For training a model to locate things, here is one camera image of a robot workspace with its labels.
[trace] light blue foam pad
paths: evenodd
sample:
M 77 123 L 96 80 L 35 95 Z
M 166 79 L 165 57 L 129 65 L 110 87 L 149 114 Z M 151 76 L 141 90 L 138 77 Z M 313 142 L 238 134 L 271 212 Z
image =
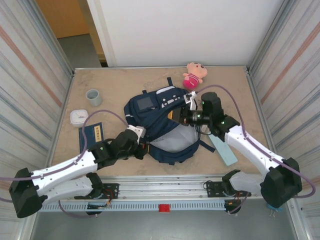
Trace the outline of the light blue foam pad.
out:
M 238 162 L 238 159 L 236 158 L 235 154 L 231 151 L 230 147 L 226 142 L 221 141 L 220 138 L 212 134 L 209 135 L 209 138 L 213 143 L 215 149 L 220 154 L 225 165 L 230 166 L 231 164 L 235 164 L 236 162 Z

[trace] corrugated metal wall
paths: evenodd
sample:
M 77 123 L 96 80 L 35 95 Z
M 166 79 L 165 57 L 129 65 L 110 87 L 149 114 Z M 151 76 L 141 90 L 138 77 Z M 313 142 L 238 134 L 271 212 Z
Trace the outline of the corrugated metal wall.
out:
M 32 4 L 0 2 L 1 177 L 45 166 L 72 78 Z M 0 181 L 1 197 L 10 184 Z M 0 202 L 0 239 L 14 239 L 18 226 L 12 203 Z
M 296 159 L 318 187 L 299 202 L 320 239 L 320 1 L 294 1 L 278 27 L 251 76 L 278 153 Z

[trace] navy backpack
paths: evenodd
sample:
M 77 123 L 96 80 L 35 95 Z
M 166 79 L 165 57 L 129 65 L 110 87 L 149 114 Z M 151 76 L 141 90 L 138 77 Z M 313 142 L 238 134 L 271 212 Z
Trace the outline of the navy backpack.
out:
M 200 140 L 198 126 L 184 126 L 168 119 L 168 113 L 186 105 L 187 90 L 175 87 L 170 77 L 169 86 L 156 91 L 142 91 L 124 106 L 125 119 L 129 125 L 146 129 L 142 140 L 148 153 L 160 163 L 175 165 L 191 158 L 199 145 L 214 152 L 215 149 Z

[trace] gray floor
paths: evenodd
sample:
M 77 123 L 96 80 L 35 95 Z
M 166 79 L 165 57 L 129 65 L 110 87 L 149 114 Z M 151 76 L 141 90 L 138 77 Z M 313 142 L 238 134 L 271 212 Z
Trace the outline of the gray floor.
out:
M 58 42 L 74 69 L 101 68 L 89 34 L 59 38 Z
M 103 212 L 76 219 L 40 213 L 33 240 L 296 240 L 288 209 L 269 217 L 262 199 L 248 200 L 238 216 L 224 211 Z

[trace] red clip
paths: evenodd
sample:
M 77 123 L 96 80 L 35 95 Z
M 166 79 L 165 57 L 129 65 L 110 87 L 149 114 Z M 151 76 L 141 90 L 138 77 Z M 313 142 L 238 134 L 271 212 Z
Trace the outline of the red clip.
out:
M 170 204 L 159 204 L 159 213 L 170 213 Z

